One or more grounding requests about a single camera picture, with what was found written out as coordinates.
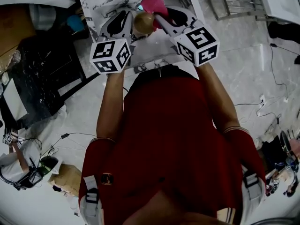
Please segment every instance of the shoulder strap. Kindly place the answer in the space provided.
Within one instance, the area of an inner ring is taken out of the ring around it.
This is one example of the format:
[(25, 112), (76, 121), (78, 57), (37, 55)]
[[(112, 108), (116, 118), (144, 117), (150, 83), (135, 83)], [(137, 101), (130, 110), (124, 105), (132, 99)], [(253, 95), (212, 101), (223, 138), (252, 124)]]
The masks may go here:
[(262, 202), (266, 193), (266, 187), (263, 180), (258, 177), (256, 173), (250, 172), (243, 165), (242, 170), (243, 182), (241, 188), (243, 194), (243, 213), (240, 224), (245, 224)]
[(80, 201), (80, 213), (88, 225), (104, 225), (102, 203), (95, 176), (83, 178), (87, 193)]

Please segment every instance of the forearm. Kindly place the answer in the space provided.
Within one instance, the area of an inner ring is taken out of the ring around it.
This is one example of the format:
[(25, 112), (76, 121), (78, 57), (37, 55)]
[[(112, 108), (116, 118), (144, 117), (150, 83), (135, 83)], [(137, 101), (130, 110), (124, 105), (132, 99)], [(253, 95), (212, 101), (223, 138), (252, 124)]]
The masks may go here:
[(196, 68), (199, 80), (204, 88), (206, 100), (217, 130), (239, 126), (238, 116), (224, 86), (212, 66), (207, 63)]
[(28, 172), (28, 171), (29, 171), (28, 164), (27, 164), (27, 162), (26, 162), (26, 159), (25, 159), (24, 155), (23, 155), (22, 152), (20, 151), (20, 149), (19, 149), (17, 143), (12, 142), (12, 145), (13, 145), (13, 147), (14, 147), (14, 149), (15, 149), (15, 152), (16, 152), (16, 154), (17, 154), (17, 158), (18, 158), (18, 160), (19, 160), (19, 163), (20, 163), (20, 166), (21, 166), (23, 172)]
[(123, 114), (123, 83), (124, 71), (107, 78), (97, 121), (97, 137), (117, 139)]
[(8, 153), (13, 153), (14, 149), (13, 149), (13, 145), (9, 145), (8, 146)]

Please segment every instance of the marble floor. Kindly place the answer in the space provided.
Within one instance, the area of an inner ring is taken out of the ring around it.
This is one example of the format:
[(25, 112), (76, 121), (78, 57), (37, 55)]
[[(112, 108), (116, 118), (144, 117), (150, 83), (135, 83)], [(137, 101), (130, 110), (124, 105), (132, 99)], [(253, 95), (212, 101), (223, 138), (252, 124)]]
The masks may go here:
[[(296, 114), (300, 107), (300, 66), (294, 65), (294, 53), (273, 48), (273, 70), (276, 85), (271, 71), (272, 50), (270, 43), (300, 53), (300, 45), (279, 38), (270, 39), (266, 22), (257, 22), (254, 17), (234, 18), (216, 21), (207, 0), (199, 0), (206, 23), (212, 27), (221, 42), (219, 57), (212, 61), (217, 75), (227, 89), (234, 104), (258, 104), (260, 96), (265, 96), (265, 106), (237, 105), (240, 123), (248, 129), (257, 147), (261, 140), (269, 140), (274, 132), (282, 129), (293, 129), (299, 133), (299, 121)], [(75, 42), (80, 61), (87, 76), (95, 73), (89, 62), (91, 39)], [(193, 66), (188, 62), (177, 64), (181, 69), (196, 76)], [(124, 87), (129, 89), (137, 75), (125, 73)], [(50, 144), (54, 144), (64, 133), (95, 134), (99, 108), (105, 88), (106, 76), (98, 78), (83, 87), (66, 103), (66, 118), (61, 128), (52, 134)], [(64, 163), (82, 168), (85, 148), (90, 135), (74, 134), (60, 140), (56, 146), (58, 155)]]

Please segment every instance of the white table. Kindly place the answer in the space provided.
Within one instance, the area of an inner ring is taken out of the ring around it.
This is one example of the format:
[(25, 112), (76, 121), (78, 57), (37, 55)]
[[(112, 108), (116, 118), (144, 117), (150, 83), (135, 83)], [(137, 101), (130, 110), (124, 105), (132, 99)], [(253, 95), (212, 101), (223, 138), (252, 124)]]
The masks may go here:
[(300, 25), (300, 4), (298, 0), (262, 0), (268, 16)]

